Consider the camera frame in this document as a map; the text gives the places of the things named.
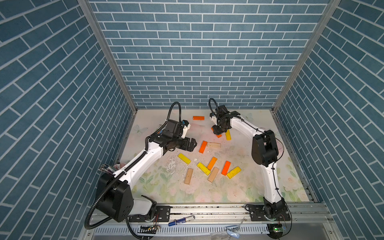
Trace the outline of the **small circuit board green led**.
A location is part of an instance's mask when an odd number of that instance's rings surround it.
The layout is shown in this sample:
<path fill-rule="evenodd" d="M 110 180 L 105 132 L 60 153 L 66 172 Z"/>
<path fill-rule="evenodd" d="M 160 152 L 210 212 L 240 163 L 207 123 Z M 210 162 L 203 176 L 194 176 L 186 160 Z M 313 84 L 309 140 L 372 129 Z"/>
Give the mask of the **small circuit board green led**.
<path fill-rule="evenodd" d="M 267 225 L 268 233 L 267 236 L 273 240 L 279 240 L 284 233 L 284 227 L 282 224 L 270 224 Z"/>

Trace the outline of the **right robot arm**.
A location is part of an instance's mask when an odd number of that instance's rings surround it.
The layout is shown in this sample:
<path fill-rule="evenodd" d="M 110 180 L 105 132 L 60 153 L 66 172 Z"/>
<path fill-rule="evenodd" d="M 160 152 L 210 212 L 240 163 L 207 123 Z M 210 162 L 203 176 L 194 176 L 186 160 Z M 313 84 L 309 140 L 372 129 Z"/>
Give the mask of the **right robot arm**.
<path fill-rule="evenodd" d="M 275 219 L 286 210 L 286 201 L 280 191 L 277 168 L 279 149 L 275 133 L 271 130 L 262 131 L 260 128 L 244 120 L 238 112 L 224 114 L 219 119 L 218 114 L 211 113 L 210 119 L 214 123 L 215 135 L 235 129 L 252 141 L 251 156 L 260 166 L 264 181 L 264 215 L 268 219 Z"/>

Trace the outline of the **blue handled screwdriver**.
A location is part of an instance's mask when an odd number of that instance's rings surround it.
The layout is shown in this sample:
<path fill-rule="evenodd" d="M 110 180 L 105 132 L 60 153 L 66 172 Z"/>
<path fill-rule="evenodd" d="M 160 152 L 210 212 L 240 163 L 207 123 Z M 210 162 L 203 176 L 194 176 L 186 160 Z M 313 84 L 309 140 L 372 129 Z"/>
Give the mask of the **blue handled screwdriver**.
<path fill-rule="evenodd" d="M 168 226 L 169 227 L 172 227 L 172 226 L 176 226 L 176 225 L 180 225 L 180 224 L 184 224 L 186 222 L 189 222 L 191 220 L 194 220 L 196 217 L 194 215 L 191 215 L 191 216 L 188 216 L 188 217 L 184 217 L 184 218 L 180 218 L 180 219 L 177 219 L 177 220 L 173 220 L 172 222 L 169 222 L 168 223 Z"/>

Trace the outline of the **natural wood block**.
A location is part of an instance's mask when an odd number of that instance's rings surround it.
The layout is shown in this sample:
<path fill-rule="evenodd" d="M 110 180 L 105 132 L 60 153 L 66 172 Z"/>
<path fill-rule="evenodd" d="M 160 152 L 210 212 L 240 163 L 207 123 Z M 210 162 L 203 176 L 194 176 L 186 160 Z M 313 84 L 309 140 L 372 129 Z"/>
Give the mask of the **natural wood block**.
<path fill-rule="evenodd" d="M 188 168 L 184 184 L 189 185 L 191 183 L 193 171 L 194 170 L 192 168 Z"/>
<path fill-rule="evenodd" d="M 212 182 L 215 180 L 215 178 L 216 178 L 218 172 L 219 172 L 219 168 L 214 167 L 214 168 L 212 169 L 212 171 L 211 171 L 209 177 L 208 177 L 208 181 L 212 183 Z"/>
<path fill-rule="evenodd" d="M 220 149 L 221 148 L 221 144 L 220 143 L 209 142 L 209 143 L 207 143 L 207 147 L 208 148 Z"/>

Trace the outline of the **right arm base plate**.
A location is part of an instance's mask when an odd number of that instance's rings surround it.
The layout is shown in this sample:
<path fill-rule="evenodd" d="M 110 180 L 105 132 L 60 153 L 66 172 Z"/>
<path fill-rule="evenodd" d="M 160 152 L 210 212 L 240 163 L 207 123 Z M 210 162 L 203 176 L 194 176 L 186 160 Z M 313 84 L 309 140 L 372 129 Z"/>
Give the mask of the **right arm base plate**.
<path fill-rule="evenodd" d="M 245 205 L 252 222 L 262 221 L 290 221 L 291 214 L 286 205 Z"/>

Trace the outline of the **natural wood block lower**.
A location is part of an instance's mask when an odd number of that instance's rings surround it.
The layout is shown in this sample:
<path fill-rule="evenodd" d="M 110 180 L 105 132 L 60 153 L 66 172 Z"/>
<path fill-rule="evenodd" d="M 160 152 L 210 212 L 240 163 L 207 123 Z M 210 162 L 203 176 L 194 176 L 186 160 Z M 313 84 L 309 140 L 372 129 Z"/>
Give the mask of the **natural wood block lower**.
<path fill-rule="evenodd" d="M 212 169 L 212 171 L 211 171 L 209 177 L 208 177 L 208 181 L 212 183 L 212 182 L 215 180 L 215 178 L 216 178 L 218 172 L 219 172 L 219 168 L 214 167 L 214 168 Z"/>

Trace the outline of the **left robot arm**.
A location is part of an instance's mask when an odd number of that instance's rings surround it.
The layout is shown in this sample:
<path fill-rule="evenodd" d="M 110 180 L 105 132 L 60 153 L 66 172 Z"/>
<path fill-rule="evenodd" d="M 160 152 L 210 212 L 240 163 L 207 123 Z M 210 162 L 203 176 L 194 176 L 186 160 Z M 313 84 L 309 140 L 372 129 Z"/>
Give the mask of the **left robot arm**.
<path fill-rule="evenodd" d="M 148 147 L 122 169 L 113 174 L 101 175 L 95 198 L 96 209 L 116 222 L 122 222 L 131 216 L 141 216 L 144 221 L 152 220 L 155 216 L 157 202 L 146 196 L 134 198 L 133 187 L 147 169 L 167 150 L 181 149 L 192 152 L 196 146 L 197 142 L 193 138 L 179 138 L 164 147 L 156 142 L 149 142 Z"/>

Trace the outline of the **natural wood block left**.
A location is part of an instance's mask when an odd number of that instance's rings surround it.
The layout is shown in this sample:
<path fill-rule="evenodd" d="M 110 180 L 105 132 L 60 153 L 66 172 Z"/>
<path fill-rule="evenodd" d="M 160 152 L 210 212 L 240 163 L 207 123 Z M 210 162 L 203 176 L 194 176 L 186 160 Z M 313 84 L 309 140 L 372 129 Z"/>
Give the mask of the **natural wood block left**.
<path fill-rule="evenodd" d="M 189 185 L 191 183 L 193 171 L 194 170 L 192 168 L 188 168 L 184 184 Z"/>

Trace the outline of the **aluminium front rail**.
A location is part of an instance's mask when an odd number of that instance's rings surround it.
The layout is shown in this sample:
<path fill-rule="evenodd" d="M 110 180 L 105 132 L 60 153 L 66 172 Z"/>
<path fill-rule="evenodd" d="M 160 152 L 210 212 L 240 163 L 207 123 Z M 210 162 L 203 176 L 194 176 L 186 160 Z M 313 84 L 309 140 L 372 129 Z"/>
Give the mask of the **aluminium front rail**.
<path fill-rule="evenodd" d="M 266 218 L 261 203 L 227 204 L 158 204 L 156 216 L 161 224 L 194 215 L 190 224 L 234 224 L 245 219 L 246 223 L 332 223 L 333 218 L 324 203 L 288 203 L 288 209 L 277 217 Z"/>

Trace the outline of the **yellow block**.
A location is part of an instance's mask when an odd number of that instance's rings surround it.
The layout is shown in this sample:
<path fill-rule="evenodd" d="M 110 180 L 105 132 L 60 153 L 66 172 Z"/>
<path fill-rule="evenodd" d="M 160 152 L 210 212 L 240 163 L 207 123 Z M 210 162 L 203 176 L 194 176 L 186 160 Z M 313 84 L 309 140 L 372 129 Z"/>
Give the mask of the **yellow block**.
<path fill-rule="evenodd" d="M 230 172 L 227 173 L 227 177 L 229 179 L 232 179 L 234 176 L 236 176 L 240 172 L 241 172 L 241 168 L 240 167 L 236 167 L 236 168 L 234 168 L 233 170 L 231 170 Z"/>
<path fill-rule="evenodd" d="M 204 166 L 202 163 L 198 163 L 198 164 L 197 164 L 197 167 L 198 167 L 204 174 L 206 174 L 207 176 L 210 175 L 211 171 L 210 171 L 206 166 Z"/>
<path fill-rule="evenodd" d="M 187 165 L 189 165 L 189 164 L 191 163 L 191 160 L 190 160 L 188 157 L 186 157 L 184 154 L 182 154 L 182 153 L 180 153 L 180 154 L 178 155 L 178 157 L 179 157 L 184 163 L 186 163 Z"/>
<path fill-rule="evenodd" d="M 225 135 L 226 135 L 226 140 L 227 141 L 231 141 L 232 140 L 232 136 L 231 136 L 230 130 L 227 130 Z"/>

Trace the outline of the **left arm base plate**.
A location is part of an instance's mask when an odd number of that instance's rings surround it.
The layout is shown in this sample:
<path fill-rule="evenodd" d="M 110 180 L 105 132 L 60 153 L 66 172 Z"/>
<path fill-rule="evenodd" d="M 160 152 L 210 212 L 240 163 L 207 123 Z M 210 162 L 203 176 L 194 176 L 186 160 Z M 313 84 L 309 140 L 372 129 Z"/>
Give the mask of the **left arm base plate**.
<path fill-rule="evenodd" d="M 170 220 L 171 206 L 156 206 L 146 215 L 133 215 L 129 217 L 130 223 L 160 222 L 168 223 Z"/>

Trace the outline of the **natural wood block centre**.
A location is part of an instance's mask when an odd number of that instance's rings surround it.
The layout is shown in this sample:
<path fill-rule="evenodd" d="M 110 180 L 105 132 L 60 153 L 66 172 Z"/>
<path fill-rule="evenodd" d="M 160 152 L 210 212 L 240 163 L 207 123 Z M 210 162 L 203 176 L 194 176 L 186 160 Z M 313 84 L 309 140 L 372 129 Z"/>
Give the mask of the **natural wood block centre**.
<path fill-rule="evenodd" d="M 221 148 L 221 144 L 220 143 L 209 142 L 209 143 L 207 143 L 207 147 L 208 148 L 220 149 Z"/>

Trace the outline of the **light orange block centre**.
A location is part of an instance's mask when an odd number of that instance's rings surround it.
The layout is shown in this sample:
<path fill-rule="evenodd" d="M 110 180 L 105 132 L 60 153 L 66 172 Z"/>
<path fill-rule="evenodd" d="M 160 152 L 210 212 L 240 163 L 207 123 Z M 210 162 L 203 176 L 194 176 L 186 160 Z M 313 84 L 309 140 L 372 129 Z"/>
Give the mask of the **light orange block centre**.
<path fill-rule="evenodd" d="M 207 165 L 207 169 L 211 171 L 213 169 L 213 167 L 214 167 L 214 165 L 215 165 L 217 160 L 218 159 L 216 157 L 212 157 L 212 159 L 210 160 L 209 164 Z"/>

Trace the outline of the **clear tape scraps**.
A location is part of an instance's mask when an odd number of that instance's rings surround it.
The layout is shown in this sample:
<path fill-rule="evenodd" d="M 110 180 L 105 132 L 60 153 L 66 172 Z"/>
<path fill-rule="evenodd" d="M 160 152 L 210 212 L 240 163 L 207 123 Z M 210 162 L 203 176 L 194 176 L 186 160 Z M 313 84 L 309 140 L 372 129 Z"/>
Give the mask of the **clear tape scraps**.
<path fill-rule="evenodd" d="M 212 233 L 211 240 L 238 240 L 240 225 L 228 226 L 224 231 Z"/>

